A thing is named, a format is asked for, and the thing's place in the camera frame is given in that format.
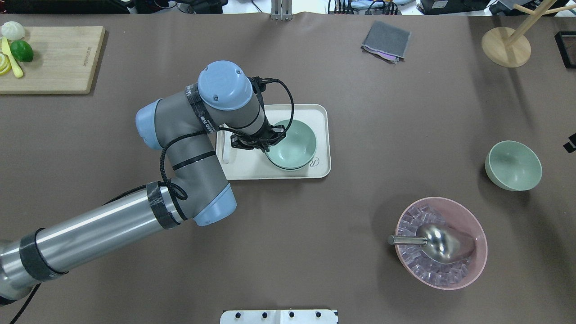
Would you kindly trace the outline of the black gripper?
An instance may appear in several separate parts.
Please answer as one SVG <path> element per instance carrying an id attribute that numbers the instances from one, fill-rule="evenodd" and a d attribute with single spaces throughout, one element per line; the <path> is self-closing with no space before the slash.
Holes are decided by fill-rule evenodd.
<path id="1" fill-rule="evenodd" d="M 231 146 L 234 149 L 259 149 L 262 152 L 269 152 L 271 146 L 278 144 L 286 137 L 287 127 L 274 126 L 268 121 L 262 92 L 266 90 L 267 84 L 278 83 L 283 87 L 285 84 L 275 78 L 261 78 L 260 76 L 251 77 L 249 80 L 258 102 L 259 111 L 257 111 L 255 119 L 247 126 L 231 127 L 233 133 Z"/>

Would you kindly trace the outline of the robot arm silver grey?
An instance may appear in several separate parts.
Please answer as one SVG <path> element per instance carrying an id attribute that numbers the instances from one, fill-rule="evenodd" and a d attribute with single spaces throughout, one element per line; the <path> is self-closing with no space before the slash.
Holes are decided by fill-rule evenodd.
<path id="1" fill-rule="evenodd" d="M 232 146 L 268 152 L 286 137 L 269 123 L 262 92 L 275 78 L 246 76 L 237 64 L 216 61 L 185 90 L 136 114 L 147 146 L 161 150 L 161 181 L 136 187 L 74 219 L 1 242 L 1 305 L 35 286 L 146 238 L 193 220 L 199 226 L 229 216 L 237 203 L 208 135 L 232 133 Z"/>

